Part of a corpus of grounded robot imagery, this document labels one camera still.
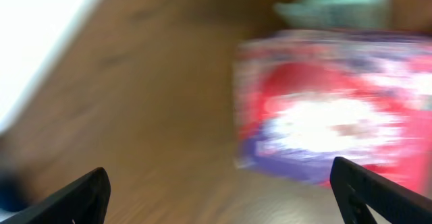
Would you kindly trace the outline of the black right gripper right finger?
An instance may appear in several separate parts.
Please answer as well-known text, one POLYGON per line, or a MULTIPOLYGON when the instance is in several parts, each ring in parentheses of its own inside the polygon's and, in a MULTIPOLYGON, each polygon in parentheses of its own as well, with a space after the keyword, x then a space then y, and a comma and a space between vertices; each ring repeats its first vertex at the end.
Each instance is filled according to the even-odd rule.
POLYGON ((390 223, 431 222, 431 199, 344 157, 334 158, 330 184, 345 224, 376 224, 371 209, 390 223))

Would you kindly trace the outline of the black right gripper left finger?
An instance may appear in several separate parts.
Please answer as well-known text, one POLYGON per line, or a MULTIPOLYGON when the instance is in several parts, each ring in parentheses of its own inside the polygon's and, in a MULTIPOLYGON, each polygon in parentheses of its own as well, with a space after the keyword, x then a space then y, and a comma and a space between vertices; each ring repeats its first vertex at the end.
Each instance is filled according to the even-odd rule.
POLYGON ((104 168, 98 167, 32 204, 16 176, 1 176, 1 224, 103 224, 111 195, 104 168))

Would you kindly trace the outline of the red blue noodle packet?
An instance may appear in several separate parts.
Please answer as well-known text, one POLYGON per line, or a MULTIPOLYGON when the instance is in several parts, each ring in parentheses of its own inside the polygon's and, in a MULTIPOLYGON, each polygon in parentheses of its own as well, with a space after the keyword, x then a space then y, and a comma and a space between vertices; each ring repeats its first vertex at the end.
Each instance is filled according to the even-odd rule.
POLYGON ((326 186, 347 158, 424 191, 431 152, 431 37, 283 30, 239 46, 238 164, 326 186))

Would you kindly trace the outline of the teal white snack packet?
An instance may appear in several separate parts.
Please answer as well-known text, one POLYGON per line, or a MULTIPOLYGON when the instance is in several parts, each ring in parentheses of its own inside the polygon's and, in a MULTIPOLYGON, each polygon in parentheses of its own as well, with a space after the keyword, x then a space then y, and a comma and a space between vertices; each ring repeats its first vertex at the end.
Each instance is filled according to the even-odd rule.
POLYGON ((389 0, 293 0, 274 12, 295 29, 382 30, 389 26, 389 0))

